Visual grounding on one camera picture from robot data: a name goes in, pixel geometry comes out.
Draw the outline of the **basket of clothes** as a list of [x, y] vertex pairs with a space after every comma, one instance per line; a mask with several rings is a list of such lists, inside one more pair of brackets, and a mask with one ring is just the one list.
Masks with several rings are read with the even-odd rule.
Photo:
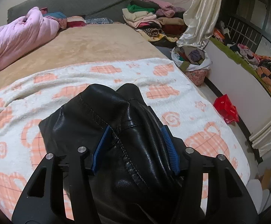
[[203, 84], [212, 65], [205, 50], [192, 46], [173, 48], [171, 58], [195, 86]]

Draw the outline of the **red plastic bag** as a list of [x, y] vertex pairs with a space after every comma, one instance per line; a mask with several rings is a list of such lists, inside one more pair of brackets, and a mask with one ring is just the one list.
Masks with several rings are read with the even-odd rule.
[[231, 103], [227, 94], [216, 98], [213, 106], [227, 124], [239, 122], [237, 109]]

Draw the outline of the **tan bed sheet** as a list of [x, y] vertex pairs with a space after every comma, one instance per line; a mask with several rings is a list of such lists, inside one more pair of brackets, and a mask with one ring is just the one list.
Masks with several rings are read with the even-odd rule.
[[0, 71], [0, 89], [36, 72], [72, 64], [164, 57], [125, 24], [74, 27]]

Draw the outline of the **cream satin curtain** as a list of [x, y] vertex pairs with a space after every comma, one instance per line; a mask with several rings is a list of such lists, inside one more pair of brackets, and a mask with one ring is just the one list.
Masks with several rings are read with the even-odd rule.
[[213, 35], [221, 3], [222, 0], [193, 0], [184, 13], [187, 29], [176, 42], [177, 46], [204, 49]]

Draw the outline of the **pink puffer jacket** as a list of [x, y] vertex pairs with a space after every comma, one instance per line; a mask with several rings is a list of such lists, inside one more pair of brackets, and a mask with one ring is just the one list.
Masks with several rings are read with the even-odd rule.
[[59, 29], [59, 22], [44, 17], [38, 7], [33, 7], [26, 15], [0, 26], [0, 71], [54, 39]]

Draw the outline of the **pile of folded clothes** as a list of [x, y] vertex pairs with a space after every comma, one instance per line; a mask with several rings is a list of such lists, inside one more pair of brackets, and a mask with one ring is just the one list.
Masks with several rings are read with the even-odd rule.
[[127, 25], [154, 46], [174, 48], [186, 31], [185, 9], [162, 0], [132, 0], [122, 9]]

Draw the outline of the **grey headboard cushion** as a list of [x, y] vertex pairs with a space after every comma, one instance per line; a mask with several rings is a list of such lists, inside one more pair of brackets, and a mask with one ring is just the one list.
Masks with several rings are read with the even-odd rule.
[[26, 15], [33, 7], [47, 8], [49, 13], [62, 12], [68, 17], [82, 16], [85, 19], [109, 18], [113, 22], [124, 22], [122, 9], [132, 0], [27, 0], [7, 11], [10, 23]]

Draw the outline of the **black leather jacket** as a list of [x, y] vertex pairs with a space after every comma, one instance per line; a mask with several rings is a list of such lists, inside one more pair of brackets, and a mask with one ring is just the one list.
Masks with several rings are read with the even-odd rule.
[[101, 222], [187, 223], [164, 125], [135, 84], [117, 90], [92, 84], [42, 120], [39, 129], [47, 152], [62, 156], [100, 140], [107, 126], [101, 165], [89, 180]]

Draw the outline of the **red and blue folded clothes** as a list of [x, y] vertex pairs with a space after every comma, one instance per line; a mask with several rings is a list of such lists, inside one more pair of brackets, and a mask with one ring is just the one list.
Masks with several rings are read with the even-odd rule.
[[84, 27], [86, 25], [100, 25], [100, 24], [113, 24], [109, 18], [90, 18], [85, 19], [84, 16], [67, 17], [62, 12], [49, 13], [47, 8], [40, 9], [42, 15], [49, 19], [53, 19], [59, 23], [60, 29], [67, 29], [73, 27]]

